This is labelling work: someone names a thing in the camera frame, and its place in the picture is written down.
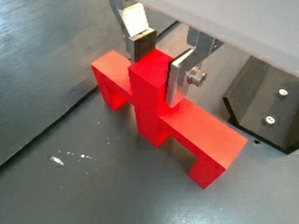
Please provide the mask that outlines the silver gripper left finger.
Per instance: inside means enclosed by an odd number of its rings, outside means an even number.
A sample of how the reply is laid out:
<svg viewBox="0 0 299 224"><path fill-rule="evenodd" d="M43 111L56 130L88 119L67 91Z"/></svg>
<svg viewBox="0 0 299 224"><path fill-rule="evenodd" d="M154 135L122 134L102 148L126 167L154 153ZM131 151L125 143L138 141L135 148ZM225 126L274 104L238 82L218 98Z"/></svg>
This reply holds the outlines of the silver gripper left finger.
<svg viewBox="0 0 299 224"><path fill-rule="evenodd" d="M135 63L155 49L157 30L149 25L146 8L141 3L125 5L123 0L108 2L125 34L130 60Z"/></svg>

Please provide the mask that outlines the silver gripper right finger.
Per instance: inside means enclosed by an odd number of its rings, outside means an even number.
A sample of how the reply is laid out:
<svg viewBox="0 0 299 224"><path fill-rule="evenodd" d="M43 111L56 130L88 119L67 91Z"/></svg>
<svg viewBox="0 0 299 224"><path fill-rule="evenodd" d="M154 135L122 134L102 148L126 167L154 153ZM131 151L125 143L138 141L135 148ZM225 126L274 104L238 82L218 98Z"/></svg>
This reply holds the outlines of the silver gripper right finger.
<svg viewBox="0 0 299 224"><path fill-rule="evenodd" d="M173 59L169 66L166 103L173 108L187 96L190 85L199 87L207 80L202 62L225 45L219 39L193 27L189 30L187 44L191 48Z"/></svg>

